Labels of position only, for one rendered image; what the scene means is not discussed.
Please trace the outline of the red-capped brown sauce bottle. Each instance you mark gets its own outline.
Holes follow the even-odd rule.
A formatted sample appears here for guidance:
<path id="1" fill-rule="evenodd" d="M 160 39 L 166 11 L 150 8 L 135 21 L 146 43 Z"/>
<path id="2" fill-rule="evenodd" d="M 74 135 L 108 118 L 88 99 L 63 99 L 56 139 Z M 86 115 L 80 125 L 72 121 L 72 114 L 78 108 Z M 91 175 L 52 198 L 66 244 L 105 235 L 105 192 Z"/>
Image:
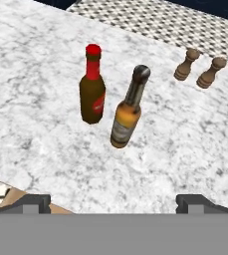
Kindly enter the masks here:
<path id="1" fill-rule="evenodd" d="M 102 49 L 97 44 L 86 47 L 86 73 L 81 78 L 80 106 L 84 122 L 97 124 L 103 117 L 106 86 L 100 73 Z"/>

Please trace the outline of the amber glass bottle dark neck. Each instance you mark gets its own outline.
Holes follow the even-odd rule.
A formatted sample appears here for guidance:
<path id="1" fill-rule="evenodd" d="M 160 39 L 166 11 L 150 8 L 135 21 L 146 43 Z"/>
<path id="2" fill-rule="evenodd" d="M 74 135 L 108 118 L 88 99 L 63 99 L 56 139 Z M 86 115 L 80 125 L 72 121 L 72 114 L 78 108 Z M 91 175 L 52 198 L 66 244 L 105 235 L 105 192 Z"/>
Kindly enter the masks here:
<path id="1" fill-rule="evenodd" d="M 145 65 L 134 68 L 126 96 L 117 105 L 111 133 L 111 144 L 116 148 L 125 147 L 141 115 L 140 100 L 150 69 Z"/>

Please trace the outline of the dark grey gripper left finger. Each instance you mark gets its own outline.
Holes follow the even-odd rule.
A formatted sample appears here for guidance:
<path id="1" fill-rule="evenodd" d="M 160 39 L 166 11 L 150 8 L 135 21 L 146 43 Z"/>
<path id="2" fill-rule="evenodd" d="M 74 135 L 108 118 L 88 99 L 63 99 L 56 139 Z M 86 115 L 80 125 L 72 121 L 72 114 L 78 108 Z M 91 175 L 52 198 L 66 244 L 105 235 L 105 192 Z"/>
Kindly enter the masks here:
<path id="1" fill-rule="evenodd" d="M 0 208 L 1 214 L 50 214 L 49 194 L 26 194 L 11 205 Z"/>

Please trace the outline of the brown wooden pepper mill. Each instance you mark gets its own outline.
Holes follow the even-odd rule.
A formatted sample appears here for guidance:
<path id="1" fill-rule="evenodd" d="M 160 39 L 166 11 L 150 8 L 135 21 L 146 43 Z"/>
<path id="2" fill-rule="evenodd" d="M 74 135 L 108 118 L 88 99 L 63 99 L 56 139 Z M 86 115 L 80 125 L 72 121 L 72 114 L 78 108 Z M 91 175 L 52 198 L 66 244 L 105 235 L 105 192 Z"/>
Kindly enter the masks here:
<path id="1" fill-rule="evenodd" d="M 191 65 L 200 56 L 196 49 L 188 49 L 184 61 L 179 64 L 174 72 L 173 77 L 178 81 L 184 81 L 191 72 Z"/>
<path id="2" fill-rule="evenodd" d="M 210 68 L 203 72 L 197 79 L 196 84 L 202 89 L 208 89 L 215 80 L 216 73 L 225 68 L 227 60 L 222 57 L 215 57 Z"/>

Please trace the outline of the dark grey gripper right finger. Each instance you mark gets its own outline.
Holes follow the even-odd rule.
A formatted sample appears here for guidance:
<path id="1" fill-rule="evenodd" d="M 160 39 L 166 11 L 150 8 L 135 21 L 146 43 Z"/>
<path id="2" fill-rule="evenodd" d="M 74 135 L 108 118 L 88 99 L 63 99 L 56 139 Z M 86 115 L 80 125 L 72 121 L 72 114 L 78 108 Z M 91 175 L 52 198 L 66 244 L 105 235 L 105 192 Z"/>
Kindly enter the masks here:
<path id="1" fill-rule="evenodd" d="M 202 194 L 178 194 L 175 198 L 176 213 L 217 214 L 228 213 L 228 208 L 214 204 Z"/>

